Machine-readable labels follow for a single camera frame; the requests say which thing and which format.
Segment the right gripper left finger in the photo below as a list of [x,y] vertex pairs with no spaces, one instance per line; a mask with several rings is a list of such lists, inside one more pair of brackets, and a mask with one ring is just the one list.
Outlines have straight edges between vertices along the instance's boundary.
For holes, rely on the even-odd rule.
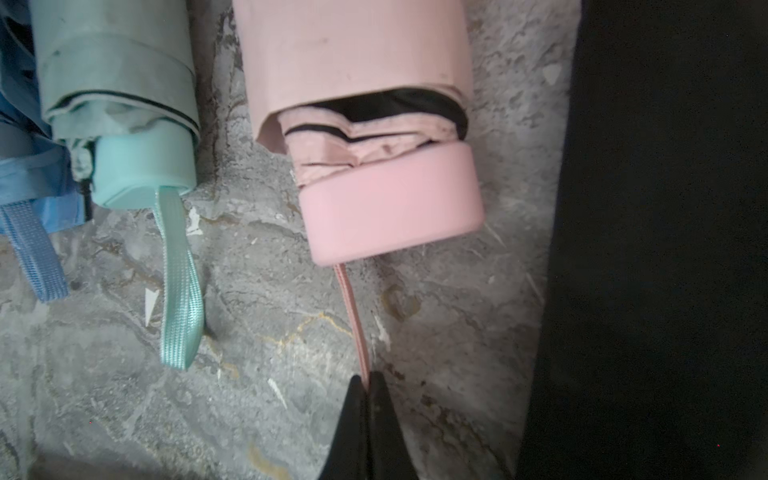
[[350,379],[336,431],[319,480],[368,477],[368,394],[359,375]]

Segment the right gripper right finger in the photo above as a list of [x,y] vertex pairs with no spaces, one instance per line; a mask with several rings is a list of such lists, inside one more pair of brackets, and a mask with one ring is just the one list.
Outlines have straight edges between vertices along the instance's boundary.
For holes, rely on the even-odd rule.
[[370,375],[367,424],[368,478],[418,480],[386,379],[378,371]]

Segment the black umbrella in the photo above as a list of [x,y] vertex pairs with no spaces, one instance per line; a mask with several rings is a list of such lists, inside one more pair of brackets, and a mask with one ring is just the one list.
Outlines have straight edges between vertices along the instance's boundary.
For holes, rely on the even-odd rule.
[[586,1],[520,479],[767,475],[767,5]]

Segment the small pink umbrella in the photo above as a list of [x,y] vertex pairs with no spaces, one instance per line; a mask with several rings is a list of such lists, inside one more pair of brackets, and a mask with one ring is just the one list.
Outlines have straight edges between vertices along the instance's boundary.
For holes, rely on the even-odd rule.
[[364,384],[370,360],[346,265],[478,229],[468,117],[444,91],[398,88],[279,114],[313,261],[333,268]]

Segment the blue umbrella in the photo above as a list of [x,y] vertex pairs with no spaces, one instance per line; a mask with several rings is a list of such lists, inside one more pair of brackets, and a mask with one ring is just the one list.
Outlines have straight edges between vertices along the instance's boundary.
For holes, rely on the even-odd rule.
[[1,3],[1,234],[42,302],[65,298],[68,284],[50,235],[82,225],[86,201],[68,151],[41,115],[26,1]]

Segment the small pink umbrella sleeve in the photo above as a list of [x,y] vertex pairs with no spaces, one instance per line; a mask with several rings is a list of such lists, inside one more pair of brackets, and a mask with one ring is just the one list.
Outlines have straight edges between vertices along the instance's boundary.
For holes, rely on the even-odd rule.
[[280,112],[399,88],[471,99],[460,1],[235,1],[253,135],[285,153]]

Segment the mint green umbrella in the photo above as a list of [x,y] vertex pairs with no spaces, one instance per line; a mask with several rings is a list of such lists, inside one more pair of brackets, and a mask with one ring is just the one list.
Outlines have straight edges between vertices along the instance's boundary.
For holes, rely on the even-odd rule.
[[183,1],[33,1],[41,110],[103,208],[150,209],[163,240],[161,359],[187,369],[205,317],[182,198],[199,116]]

